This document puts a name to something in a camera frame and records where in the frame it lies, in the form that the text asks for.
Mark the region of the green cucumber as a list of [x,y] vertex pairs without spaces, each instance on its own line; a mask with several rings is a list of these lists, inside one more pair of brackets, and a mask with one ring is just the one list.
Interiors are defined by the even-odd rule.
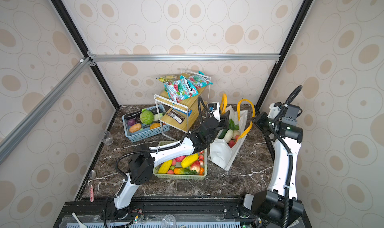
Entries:
[[218,139],[224,139],[227,132],[228,132],[228,129],[223,129],[222,132],[220,133]]

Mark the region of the white grocery tote bag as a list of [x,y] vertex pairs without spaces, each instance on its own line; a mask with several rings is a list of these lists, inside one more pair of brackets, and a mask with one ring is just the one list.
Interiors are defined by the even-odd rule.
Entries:
[[222,95],[222,101],[220,104],[222,118],[225,117],[225,115],[228,115],[229,119],[232,119],[236,125],[239,125],[239,130],[234,131],[232,137],[232,140],[237,141],[233,148],[230,148],[225,140],[218,139],[222,130],[219,132],[216,139],[210,146],[210,160],[225,171],[229,171],[231,168],[232,163],[235,160],[242,144],[244,143],[247,134],[253,127],[253,122],[250,122],[250,125],[246,127],[248,112],[241,110],[241,105],[243,102],[247,102],[251,105],[251,118],[255,118],[256,110],[251,101],[248,99],[242,99],[238,102],[236,109],[233,109],[232,106],[228,105],[227,95],[225,93]]

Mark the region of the white radish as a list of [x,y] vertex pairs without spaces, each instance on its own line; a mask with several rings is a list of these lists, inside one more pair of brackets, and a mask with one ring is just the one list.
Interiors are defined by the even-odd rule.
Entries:
[[229,144],[230,141],[232,140],[233,134],[234,134],[233,130],[227,130],[225,136],[223,137],[223,140],[225,140],[225,142]]

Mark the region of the red pepper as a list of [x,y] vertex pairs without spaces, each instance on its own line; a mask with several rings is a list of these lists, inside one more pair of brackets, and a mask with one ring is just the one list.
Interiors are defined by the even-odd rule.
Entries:
[[230,142],[228,143],[229,147],[233,148],[236,142],[237,142],[236,140],[230,140]]

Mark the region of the leafy green vegetable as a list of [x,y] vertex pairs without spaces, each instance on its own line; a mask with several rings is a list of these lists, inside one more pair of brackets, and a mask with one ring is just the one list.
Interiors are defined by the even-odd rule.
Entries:
[[232,130],[232,131],[238,131],[239,130],[239,125],[236,125],[232,119],[230,119],[230,121],[229,121],[229,130]]

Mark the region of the green plastic fruit basket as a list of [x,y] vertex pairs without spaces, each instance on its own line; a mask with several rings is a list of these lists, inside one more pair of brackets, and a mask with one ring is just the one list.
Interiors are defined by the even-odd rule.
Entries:
[[160,169],[162,163],[160,163],[157,167],[154,167],[153,169],[153,175],[155,175],[157,178],[160,179],[182,179],[182,180],[203,180],[208,173],[208,150],[205,149],[202,153],[204,156],[204,165],[203,165],[203,172],[202,175],[175,175],[175,174],[159,174],[158,170]]

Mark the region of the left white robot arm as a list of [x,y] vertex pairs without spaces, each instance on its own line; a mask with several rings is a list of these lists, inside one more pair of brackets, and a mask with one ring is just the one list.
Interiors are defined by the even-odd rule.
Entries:
[[148,182],[153,169],[181,156],[198,154],[210,147],[221,130],[229,128],[230,112],[219,103],[205,105],[199,97],[200,126],[189,131],[179,141],[164,146],[141,148],[119,157],[115,170],[123,176],[122,185],[114,197],[117,210],[127,208],[140,185]]

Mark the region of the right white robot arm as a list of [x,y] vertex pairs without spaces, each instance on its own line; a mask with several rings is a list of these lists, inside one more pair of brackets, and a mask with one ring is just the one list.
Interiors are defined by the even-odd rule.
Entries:
[[263,112],[252,119],[265,138],[274,142],[274,166],[267,189],[245,195],[243,208],[282,228],[287,228],[304,212],[296,189],[297,159],[303,141],[303,129],[297,126],[297,118],[303,111],[292,104],[302,88],[297,86],[284,103],[272,103],[269,113]]

